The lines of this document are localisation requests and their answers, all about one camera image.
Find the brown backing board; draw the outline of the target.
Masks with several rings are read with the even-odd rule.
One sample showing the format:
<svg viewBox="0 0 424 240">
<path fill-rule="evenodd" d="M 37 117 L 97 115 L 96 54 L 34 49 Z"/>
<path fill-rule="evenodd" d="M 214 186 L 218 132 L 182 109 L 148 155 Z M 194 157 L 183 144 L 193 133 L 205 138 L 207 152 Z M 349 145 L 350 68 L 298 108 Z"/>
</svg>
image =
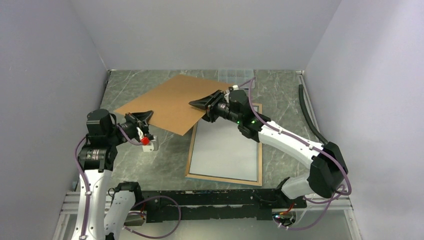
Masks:
<svg viewBox="0 0 424 240">
<path fill-rule="evenodd" d="M 179 74 L 115 110 L 118 114 L 153 111 L 149 124 L 185 135 L 205 114 L 189 102 L 227 90 L 229 83 Z"/>
</svg>

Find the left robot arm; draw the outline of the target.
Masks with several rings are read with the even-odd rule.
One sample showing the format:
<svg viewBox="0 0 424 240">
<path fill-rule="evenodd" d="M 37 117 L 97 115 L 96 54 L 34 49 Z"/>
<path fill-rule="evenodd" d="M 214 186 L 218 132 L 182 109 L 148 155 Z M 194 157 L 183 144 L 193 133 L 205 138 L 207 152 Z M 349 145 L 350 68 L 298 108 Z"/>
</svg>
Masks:
<svg viewBox="0 0 424 240">
<path fill-rule="evenodd" d="M 106 109 L 87 114 L 88 133 L 75 148 L 80 197 L 73 240 L 117 240 L 129 211 L 142 206 L 144 197 L 138 182 L 119 183 L 113 189 L 110 207 L 107 191 L 119 145 L 141 146 L 144 152 L 158 150 L 157 137 L 149 132 L 153 114 L 152 110 L 126 113 L 124 123 L 118 123 L 116 115 Z"/>
</svg>

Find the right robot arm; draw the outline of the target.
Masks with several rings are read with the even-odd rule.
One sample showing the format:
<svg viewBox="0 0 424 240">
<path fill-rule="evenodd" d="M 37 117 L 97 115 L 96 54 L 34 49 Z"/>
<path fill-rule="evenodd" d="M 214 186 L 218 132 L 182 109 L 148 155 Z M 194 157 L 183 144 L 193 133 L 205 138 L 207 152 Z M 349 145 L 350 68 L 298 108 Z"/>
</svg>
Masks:
<svg viewBox="0 0 424 240">
<path fill-rule="evenodd" d="M 272 146 L 298 160 L 308 173 L 283 180 L 275 193 L 275 202 L 288 207 L 295 198 L 317 194 L 331 199 L 341 194 L 348 170 L 339 147 L 303 138 L 258 113 L 244 90 L 216 92 L 189 105 L 205 112 L 203 119 L 213 123 L 222 118 L 237 124 L 239 132 L 257 143 Z"/>
</svg>

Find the clear plastic organizer box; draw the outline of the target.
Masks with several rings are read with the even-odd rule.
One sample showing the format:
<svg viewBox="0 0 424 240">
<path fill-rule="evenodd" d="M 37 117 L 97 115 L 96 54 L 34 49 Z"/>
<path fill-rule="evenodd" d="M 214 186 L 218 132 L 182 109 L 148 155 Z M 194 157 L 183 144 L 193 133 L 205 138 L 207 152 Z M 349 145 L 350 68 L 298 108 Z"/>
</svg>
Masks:
<svg viewBox="0 0 424 240">
<path fill-rule="evenodd" d="M 250 80 L 254 77 L 253 69 L 229 69 L 218 70 L 218 81 L 230 85 L 238 85 L 244 89 L 250 86 Z"/>
</svg>

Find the black base bar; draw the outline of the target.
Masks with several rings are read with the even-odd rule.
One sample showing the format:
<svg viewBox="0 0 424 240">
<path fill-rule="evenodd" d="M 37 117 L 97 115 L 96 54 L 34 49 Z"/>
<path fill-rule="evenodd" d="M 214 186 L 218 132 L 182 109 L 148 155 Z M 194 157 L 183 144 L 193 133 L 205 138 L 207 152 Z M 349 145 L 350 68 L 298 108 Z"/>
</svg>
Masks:
<svg viewBox="0 0 424 240">
<path fill-rule="evenodd" d="M 278 212 L 305 209 L 303 197 L 289 199 L 276 189 L 147 190 L 133 210 L 143 210 L 148 223 L 177 220 L 253 218 L 269 221 Z"/>
</svg>

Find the aluminium rail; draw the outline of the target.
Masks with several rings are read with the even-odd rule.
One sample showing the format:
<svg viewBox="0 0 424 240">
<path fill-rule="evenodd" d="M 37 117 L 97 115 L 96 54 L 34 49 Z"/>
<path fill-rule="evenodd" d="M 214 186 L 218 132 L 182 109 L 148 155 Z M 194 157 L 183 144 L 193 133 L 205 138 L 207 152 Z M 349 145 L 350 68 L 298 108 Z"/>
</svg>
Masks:
<svg viewBox="0 0 424 240">
<path fill-rule="evenodd" d="M 80 192 L 79 191 L 68 191 L 65 195 L 65 198 L 62 203 L 61 210 L 59 212 L 60 215 L 77 215 L 78 208 L 79 208 L 79 200 L 80 200 Z M 307 209 L 307 211 L 323 211 L 325 207 L 328 205 L 328 202 L 324 202 L 324 198 L 318 197 L 317 194 L 309 194 L 307 195 L 307 198 L 311 199 L 313 202 L 306 201 L 305 207 L 300 207 L 299 204 L 295 205 L 294 209 L 296 211 L 300 211 L 300 209 Z M 111 207 L 112 204 L 112 197 L 106 193 L 106 205 L 105 205 L 105 213 L 107 213 Z M 182 206 L 189 208 L 197 208 L 197 205 L 193 204 L 183 204 Z M 241 204 L 209 204 L 206 206 L 216 206 L 216 207 L 225 207 L 225 206 L 231 206 L 231 207 L 241 207 Z M 276 208 L 273 207 L 273 212 L 282 212 L 288 210 L 288 207 L 286 208 Z M 347 196 L 340 196 L 339 198 L 333 200 L 330 202 L 330 205 L 327 209 L 328 211 L 353 211 L 353 205 L 349 197 Z"/>
</svg>

